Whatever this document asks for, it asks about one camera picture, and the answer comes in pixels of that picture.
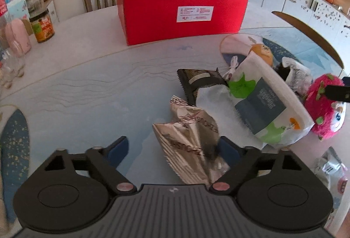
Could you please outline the pink plush toy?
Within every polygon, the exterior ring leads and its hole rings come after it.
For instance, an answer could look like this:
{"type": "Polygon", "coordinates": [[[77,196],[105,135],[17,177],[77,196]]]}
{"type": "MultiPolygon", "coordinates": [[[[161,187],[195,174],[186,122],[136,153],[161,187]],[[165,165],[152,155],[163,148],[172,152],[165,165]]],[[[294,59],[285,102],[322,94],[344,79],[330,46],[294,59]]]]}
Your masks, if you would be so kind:
{"type": "Polygon", "coordinates": [[[347,110],[345,102],[326,97],[328,85],[344,86],[343,81],[330,73],[323,74],[309,87],[304,97],[304,107],[314,121],[311,131],[319,140],[332,138],[341,129],[347,110]]]}

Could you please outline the silver snack bag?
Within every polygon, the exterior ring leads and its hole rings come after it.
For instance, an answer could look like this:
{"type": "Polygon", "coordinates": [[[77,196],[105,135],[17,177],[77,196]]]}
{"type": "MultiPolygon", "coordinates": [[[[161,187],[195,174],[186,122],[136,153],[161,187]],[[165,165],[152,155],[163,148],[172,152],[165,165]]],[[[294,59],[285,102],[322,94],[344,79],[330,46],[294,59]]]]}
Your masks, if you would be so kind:
{"type": "Polygon", "coordinates": [[[170,110],[172,122],[152,125],[169,166],[185,184],[213,184],[229,170],[218,154],[216,121],[175,95],[170,110]]]}

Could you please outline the white tissue pack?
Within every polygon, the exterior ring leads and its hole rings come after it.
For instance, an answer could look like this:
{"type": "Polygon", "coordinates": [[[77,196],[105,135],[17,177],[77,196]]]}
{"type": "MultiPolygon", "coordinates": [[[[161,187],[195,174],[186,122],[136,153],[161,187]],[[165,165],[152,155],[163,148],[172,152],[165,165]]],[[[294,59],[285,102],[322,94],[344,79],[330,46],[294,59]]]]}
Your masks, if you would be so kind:
{"type": "Polygon", "coordinates": [[[314,125],[291,88],[254,52],[238,65],[228,85],[199,89],[196,105],[215,119],[220,136],[240,147],[279,149],[303,138],[314,125]]]}

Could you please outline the white pink snack bag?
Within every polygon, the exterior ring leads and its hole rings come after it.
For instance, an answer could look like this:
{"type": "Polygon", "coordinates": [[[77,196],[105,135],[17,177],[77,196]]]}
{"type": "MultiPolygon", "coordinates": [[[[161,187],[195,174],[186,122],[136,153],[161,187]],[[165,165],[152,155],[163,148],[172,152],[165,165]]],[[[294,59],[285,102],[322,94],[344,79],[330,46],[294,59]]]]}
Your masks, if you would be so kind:
{"type": "Polygon", "coordinates": [[[333,225],[335,216],[341,205],[342,197],[345,192],[348,178],[346,176],[347,168],[342,163],[333,147],[329,147],[322,157],[320,157],[314,168],[315,175],[323,182],[330,191],[333,198],[333,206],[325,224],[325,229],[329,230],[333,225]]]}

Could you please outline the yellow plush toy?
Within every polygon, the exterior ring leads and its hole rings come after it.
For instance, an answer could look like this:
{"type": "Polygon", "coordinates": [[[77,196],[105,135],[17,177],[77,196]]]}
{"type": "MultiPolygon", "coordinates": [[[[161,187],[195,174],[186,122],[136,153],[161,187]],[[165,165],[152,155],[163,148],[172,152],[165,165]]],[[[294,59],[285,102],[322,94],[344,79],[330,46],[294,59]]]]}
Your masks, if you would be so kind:
{"type": "Polygon", "coordinates": [[[265,63],[267,63],[271,67],[273,66],[273,54],[272,54],[271,49],[269,47],[267,47],[266,45],[253,44],[250,47],[250,51],[257,54],[261,59],[264,60],[265,63]]]}

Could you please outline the dark brown snack packet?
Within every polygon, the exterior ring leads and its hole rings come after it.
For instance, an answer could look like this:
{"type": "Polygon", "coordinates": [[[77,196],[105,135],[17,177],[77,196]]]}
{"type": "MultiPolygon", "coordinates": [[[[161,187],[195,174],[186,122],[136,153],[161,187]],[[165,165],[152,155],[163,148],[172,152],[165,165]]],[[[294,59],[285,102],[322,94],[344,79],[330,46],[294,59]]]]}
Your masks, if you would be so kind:
{"type": "Polygon", "coordinates": [[[215,85],[228,86],[228,83],[216,70],[200,70],[180,68],[177,70],[178,79],[184,90],[187,102],[195,106],[200,88],[208,88],[215,85]]]}

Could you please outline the white cabinet row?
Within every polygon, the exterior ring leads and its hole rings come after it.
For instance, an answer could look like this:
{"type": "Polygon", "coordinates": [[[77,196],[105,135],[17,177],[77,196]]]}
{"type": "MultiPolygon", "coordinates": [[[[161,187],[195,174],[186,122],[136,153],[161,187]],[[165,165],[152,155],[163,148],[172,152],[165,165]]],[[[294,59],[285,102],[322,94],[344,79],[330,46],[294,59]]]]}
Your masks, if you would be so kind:
{"type": "Polygon", "coordinates": [[[291,15],[320,34],[339,54],[349,73],[349,17],[325,0],[248,0],[255,8],[291,15]]]}

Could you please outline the orange label jar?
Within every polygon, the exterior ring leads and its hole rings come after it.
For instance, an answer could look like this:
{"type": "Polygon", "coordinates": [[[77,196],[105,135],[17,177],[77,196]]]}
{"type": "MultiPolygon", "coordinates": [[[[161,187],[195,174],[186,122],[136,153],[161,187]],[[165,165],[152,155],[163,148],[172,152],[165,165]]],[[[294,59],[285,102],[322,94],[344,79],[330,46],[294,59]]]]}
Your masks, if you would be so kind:
{"type": "Polygon", "coordinates": [[[35,14],[29,21],[38,43],[45,42],[54,36],[54,28],[48,9],[35,14]]]}

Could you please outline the pink small bottle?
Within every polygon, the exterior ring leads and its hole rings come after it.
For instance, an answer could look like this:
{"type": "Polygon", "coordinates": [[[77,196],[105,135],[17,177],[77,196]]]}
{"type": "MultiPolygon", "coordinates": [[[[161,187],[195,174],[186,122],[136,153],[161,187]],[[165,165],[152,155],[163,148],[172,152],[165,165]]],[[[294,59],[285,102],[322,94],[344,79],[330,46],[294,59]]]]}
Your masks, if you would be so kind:
{"type": "Polygon", "coordinates": [[[5,36],[17,57],[23,57],[32,48],[26,27],[21,19],[14,19],[5,26],[5,36]]]}

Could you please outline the red cardboard box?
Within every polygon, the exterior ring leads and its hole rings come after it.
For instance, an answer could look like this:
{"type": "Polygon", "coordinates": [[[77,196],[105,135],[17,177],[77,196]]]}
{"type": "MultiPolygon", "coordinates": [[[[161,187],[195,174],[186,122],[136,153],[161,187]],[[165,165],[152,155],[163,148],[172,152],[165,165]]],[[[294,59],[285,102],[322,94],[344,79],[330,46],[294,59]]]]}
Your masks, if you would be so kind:
{"type": "Polygon", "coordinates": [[[116,0],[129,46],[240,31],[249,0],[116,0]]]}

